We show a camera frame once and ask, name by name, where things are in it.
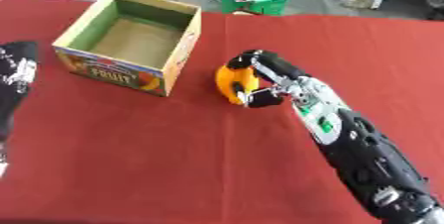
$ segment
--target box label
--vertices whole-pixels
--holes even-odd
[[[58,53],[66,56],[67,59],[65,62],[69,63],[67,65],[71,70],[79,74],[152,92],[157,95],[165,95],[164,80],[152,73],[128,68],[111,59],[72,56],[61,53],[60,51],[58,51]]]

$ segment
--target open box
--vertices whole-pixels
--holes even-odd
[[[53,46],[67,68],[168,96],[200,36],[201,9],[170,0],[97,0]]]

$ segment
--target robotic hand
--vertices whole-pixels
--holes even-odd
[[[261,50],[246,51],[225,67],[233,71],[252,68],[272,84],[246,91],[241,82],[232,82],[232,93],[246,107],[278,105],[285,96],[291,98],[320,152],[372,216],[385,224],[444,223],[444,210],[427,188],[427,178],[327,84]]]
[[[36,74],[37,45],[32,42],[0,46],[0,176],[8,165],[6,140],[13,113],[27,96]]]

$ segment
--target red table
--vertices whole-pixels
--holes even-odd
[[[248,110],[218,94],[215,69],[246,49],[278,52],[330,83],[444,194],[442,23],[205,13],[172,96],[159,98],[58,62],[50,43],[88,5],[0,2],[0,42],[37,40],[42,54],[16,116],[0,223],[378,223],[288,103]]]

